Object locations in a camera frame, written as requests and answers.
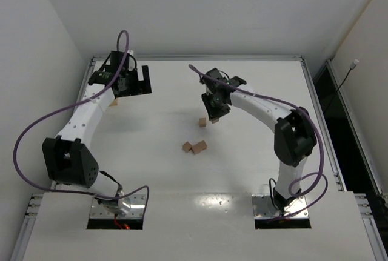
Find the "small wooden cube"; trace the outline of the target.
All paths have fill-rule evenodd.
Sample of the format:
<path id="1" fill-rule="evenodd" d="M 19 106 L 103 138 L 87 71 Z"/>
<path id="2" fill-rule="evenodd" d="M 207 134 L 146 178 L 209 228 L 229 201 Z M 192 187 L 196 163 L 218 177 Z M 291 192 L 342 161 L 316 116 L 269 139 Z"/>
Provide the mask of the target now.
<path id="1" fill-rule="evenodd" d="M 190 143 L 190 142 L 185 142 L 183 145 L 182 145 L 182 149 L 188 153 L 192 150 L 193 148 L 193 145 Z"/>

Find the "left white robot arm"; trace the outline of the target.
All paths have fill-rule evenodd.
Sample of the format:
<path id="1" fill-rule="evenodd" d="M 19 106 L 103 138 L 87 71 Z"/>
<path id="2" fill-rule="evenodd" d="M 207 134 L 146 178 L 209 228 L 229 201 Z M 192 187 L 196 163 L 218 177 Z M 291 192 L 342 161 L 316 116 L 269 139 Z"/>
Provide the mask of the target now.
<path id="1" fill-rule="evenodd" d="M 42 152 L 49 178 L 62 185 L 91 193 L 97 199 L 115 199 L 123 195 L 122 186 L 101 171 L 90 144 L 104 113 L 120 97 L 150 94 L 149 68 L 138 64 L 133 51 L 112 51 L 95 70 L 85 86 L 83 104 L 76 107 L 65 127 L 46 138 Z"/>

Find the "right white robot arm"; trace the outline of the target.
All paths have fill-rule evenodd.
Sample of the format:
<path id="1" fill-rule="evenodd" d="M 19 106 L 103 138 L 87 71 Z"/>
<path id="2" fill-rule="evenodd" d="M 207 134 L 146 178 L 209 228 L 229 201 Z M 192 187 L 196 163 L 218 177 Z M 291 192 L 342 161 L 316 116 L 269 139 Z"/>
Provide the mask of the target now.
<path id="1" fill-rule="evenodd" d="M 230 112 L 231 107 L 250 114 L 274 134 L 274 152 L 279 159 L 278 180 L 272 190 L 273 205 L 285 211 L 301 192 L 299 184 L 293 181 L 301 178 L 305 162 L 317 143 L 313 127 L 297 109 L 289 109 L 276 102 L 258 98 L 247 82 L 238 76 L 225 78 L 214 68 L 200 77 L 206 86 L 201 99 L 211 122 L 218 121 Z"/>

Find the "wooden block stack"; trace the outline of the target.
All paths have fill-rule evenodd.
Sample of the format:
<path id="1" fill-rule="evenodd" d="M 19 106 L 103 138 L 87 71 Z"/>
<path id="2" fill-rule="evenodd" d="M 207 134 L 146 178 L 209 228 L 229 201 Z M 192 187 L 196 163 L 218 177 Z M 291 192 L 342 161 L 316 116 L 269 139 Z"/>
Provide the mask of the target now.
<path id="1" fill-rule="evenodd" d="M 207 149 L 207 144 L 204 140 L 198 142 L 197 144 L 192 146 L 192 152 L 193 154 L 199 154 L 203 150 Z"/>

